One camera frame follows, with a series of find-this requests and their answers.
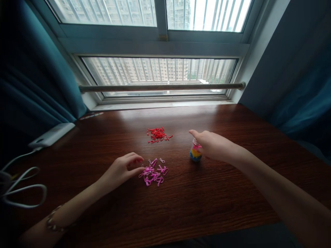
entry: white power bank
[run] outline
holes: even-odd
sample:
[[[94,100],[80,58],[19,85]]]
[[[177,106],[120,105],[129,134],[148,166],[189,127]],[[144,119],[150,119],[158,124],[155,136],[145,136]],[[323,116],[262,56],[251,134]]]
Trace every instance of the white power bank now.
[[[28,147],[37,148],[37,147],[49,147],[53,145],[56,141],[58,141],[63,135],[69,132],[71,129],[75,127],[73,123],[61,123],[55,127],[53,127],[47,133],[44,133],[39,138],[36,138],[32,141]]]

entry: window sill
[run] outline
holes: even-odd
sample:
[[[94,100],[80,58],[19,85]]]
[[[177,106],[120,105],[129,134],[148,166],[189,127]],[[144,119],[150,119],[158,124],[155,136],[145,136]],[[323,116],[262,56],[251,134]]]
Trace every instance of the window sill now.
[[[91,109],[91,111],[106,110],[129,110],[129,109],[152,109],[162,107],[184,107],[184,106],[201,106],[201,105],[220,105],[233,104],[230,100],[222,101],[187,101],[187,102],[159,102],[159,103],[123,103],[123,104],[103,104]]]

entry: hand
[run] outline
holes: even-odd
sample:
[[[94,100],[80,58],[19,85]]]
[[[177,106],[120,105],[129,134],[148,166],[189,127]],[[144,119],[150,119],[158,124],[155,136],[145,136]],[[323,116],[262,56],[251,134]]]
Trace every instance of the hand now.
[[[190,130],[189,133],[202,146],[202,148],[199,148],[199,152],[213,160],[233,164],[240,156],[241,150],[244,149],[216,133],[209,131],[198,133],[195,130]]]
[[[103,194],[108,194],[128,179],[142,173],[145,170],[145,167],[138,167],[129,171],[128,166],[140,163],[143,160],[144,159],[141,156],[135,154],[134,152],[117,158],[97,181],[97,184],[100,186],[100,190]]]

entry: pile of rubber bands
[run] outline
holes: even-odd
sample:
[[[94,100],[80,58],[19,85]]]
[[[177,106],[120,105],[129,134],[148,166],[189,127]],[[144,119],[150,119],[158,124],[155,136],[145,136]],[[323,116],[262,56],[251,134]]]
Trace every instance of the pile of rubber bands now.
[[[139,178],[143,177],[144,178],[144,182],[146,183],[146,186],[150,186],[152,184],[153,181],[156,181],[158,183],[158,187],[160,186],[161,183],[163,183],[164,179],[163,177],[161,176],[161,173],[162,175],[166,175],[168,173],[168,168],[166,166],[164,166],[162,168],[161,165],[159,165],[159,169],[157,169],[158,171],[155,171],[154,170],[154,166],[156,165],[156,162],[158,161],[158,159],[154,159],[153,162],[150,161],[150,159],[148,160],[149,161],[149,166],[148,167],[145,167],[145,170],[139,175]]]
[[[169,140],[171,136],[167,136],[165,133],[164,133],[164,128],[161,127],[161,128],[155,128],[155,129],[147,129],[147,136],[149,136],[149,132],[151,132],[151,141],[148,141],[148,143],[155,143],[155,142],[159,142],[159,141],[162,141],[162,140]]]

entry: window frame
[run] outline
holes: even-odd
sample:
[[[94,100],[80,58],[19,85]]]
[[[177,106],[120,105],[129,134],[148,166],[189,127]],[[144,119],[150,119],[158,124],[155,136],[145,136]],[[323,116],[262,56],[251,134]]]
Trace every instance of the window frame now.
[[[83,56],[91,56],[91,54],[72,54],[71,55],[75,63],[77,64],[77,67],[82,72],[84,78],[85,78],[85,84],[86,86],[95,86],[97,85],[95,82],[95,79],[93,78],[91,72],[88,70],[88,68],[85,66],[85,63],[83,62],[82,58]],[[128,57],[127,55],[123,54],[93,54],[93,56],[105,56],[105,57]],[[140,57],[146,57],[146,55],[130,55],[132,58],[140,58]],[[150,58],[159,58],[160,56],[157,55],[149,55]],[[171,56],[171,55],[164,55],[162,58],[185,58],[185,59],[236,59],[237,62],[233,68],[233,72],[231,75],[231,78],[229,80],[229,83],[233,83],[235,80],[235,76],[238,73],[239,65],[242,62],[241,57],[216,57],[216,56]],[[137,103],[137,102],[155,102],[157,100],[158,102],[168,102],[168,101],[210,101],[210,100],[227,100],[228,96],[230,94],[231,90],[227,89],[224,94],[200,94],[200,95],[182,95],[182,96],[130,96],[130,97],[107,97],[102,92],[95,92],[97,101],[99,104],[121,104],[121,103]]]
[[[81,85],[97,85],[80,56],[124,56],[163,58],[208,58],[237,59],[231,80],[233,83],[239,72],[243,58],[250,47],[249,39],[264,0],[252,0],[242,32],[168,30],[166,0],[155,1],[158,27],[114,26],[95,24],[61,23],[53,8],[45,0],[27,0],[32,3],[61,46],[74,61],[85,80]],[[199,97],[137,97],[139,99],[114,99],[96,92],[98,104],[127,102],[225,100],[226,94],[200,95]]]

